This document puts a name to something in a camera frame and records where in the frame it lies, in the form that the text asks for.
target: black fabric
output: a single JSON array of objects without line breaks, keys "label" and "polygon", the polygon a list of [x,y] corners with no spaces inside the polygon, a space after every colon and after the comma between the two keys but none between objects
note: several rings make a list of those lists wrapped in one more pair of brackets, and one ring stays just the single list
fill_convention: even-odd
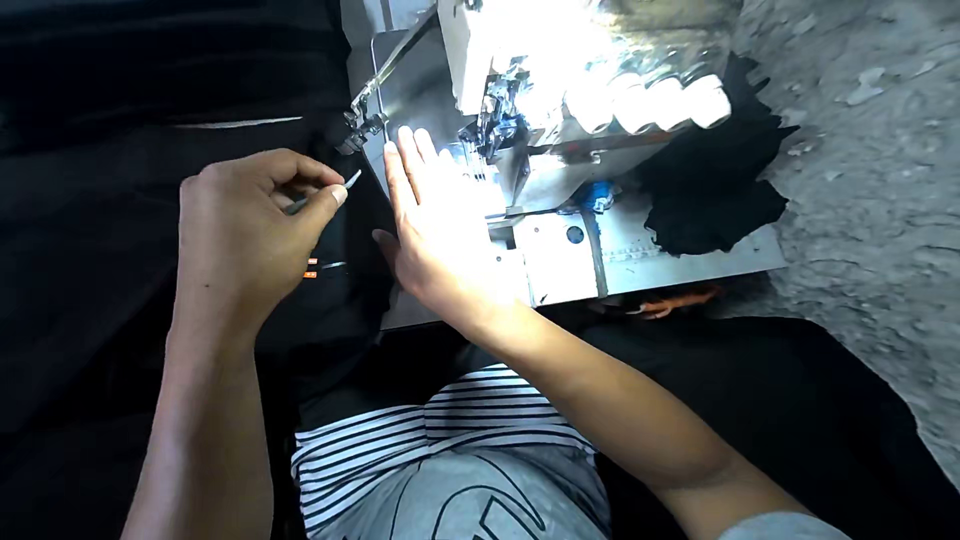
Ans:
[{"label": "black fabric", "polygon": [[0,7],[0,153],[144,124],[349,103],[339,0],[39,0]]},{"label": "black fabric", "polygon": [[[821,327],[664,319],[592,327],[584,338],[670,390],[853,540],[960,537],[960,495],[909,408]],[[599,467],[615,538],[684,538],[640,482],[608,460]]]},{"label": "black fabric", "polygon": [[[257,342],[271,463],[287,479],[274,537],[298,537],[287,378],[310,362],[334,385],[354,359],[319,344],[369,348],[393,285],[370,239],[393,226],[386,197],[318,136],[350,97],[339,28],[337,0],[0,8],[0,536],[118,536],[159,389],[180,181],[288,147],[364,169],[314,253],[347,265],[305,281]],[[144,126],[280,116],[305,118]]]},{"label": "black fabric", "polygon": [[787,200],[760,173],[797,128],[756,99],[755,61],[731,56],[724,84],[733,115],[712,130],[692,128],[635,171],[653,205],[645,223],[671,255],[728,252],[746,235],[780,219]]}]

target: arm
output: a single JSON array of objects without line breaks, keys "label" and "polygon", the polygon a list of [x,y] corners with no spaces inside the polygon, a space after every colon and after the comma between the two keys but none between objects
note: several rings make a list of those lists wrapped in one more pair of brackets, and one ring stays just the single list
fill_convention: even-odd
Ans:
[{"label": "arm", "polygon": [[643,481],[691,539],[717,538],[757,514],[806,513],[672,394],[529,307],[503,308],[478,327],[466,334]]},{"label": "arm", "polygon": [[761,513],[806,512],[672,394],[505,296],[469,181],[426,132],[401,129],[385,160],[399,240],[374,237],[404,288],[534,384],[691,538],[712,540]]},{"label": "arm", "polygon": [[[275,193],[309,196],[295,216]],[[180,188],[180,263],[154,428],[123,538],[268,538],[273,486],[253,342],[346,199],[289,150],[208,166]]]}]

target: hand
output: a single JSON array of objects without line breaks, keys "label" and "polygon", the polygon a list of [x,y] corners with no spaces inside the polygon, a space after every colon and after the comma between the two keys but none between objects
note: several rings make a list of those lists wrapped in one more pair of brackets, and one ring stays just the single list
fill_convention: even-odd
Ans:
[{"label": "hand", "polygon": [[426,130],[402,127],[399,150],[384,147],[399,241],[374,231],[403,288],[463,333],[493,309],[516,302],[498,286],[487,223],[473,204],[473,178],[448,150],[437,155]]},{"label": "hand", "polygon": [[[283,211],[293,201],[276,192],[288,183],[308,197],[293,216]],[[183,181],[175,322],[186,309],[204,324],[255,336],[303,279],[320,233],[347,199],[343,183],[286,149],[214,163]]]}]

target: striped shirt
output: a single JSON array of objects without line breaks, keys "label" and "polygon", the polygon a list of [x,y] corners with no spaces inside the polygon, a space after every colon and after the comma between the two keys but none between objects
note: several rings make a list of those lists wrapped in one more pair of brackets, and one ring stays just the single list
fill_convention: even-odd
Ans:
[{"label": "striped shirt", "polygon": [[592,460],[594,448],[527,380],[504,364],[464,375],[426,405],[360,414],[297,433],[291,473],[307,536],[405,465],[448,450],[552,444]]}]

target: gray floor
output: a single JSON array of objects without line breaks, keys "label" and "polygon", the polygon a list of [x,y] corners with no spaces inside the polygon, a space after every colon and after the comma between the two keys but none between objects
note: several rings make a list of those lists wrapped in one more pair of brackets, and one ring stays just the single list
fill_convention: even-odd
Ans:
[{"label": "gray floor", "polygon": [[[390,27],[383,6],[403,28],[428,3],[345,0],[345,17],[363,42]],[[960,485],[960,1],[746,0],[735,49],[804,128],[768,171],[791,200],[791,266],[725,313],[825,326],[910,403]]]}]

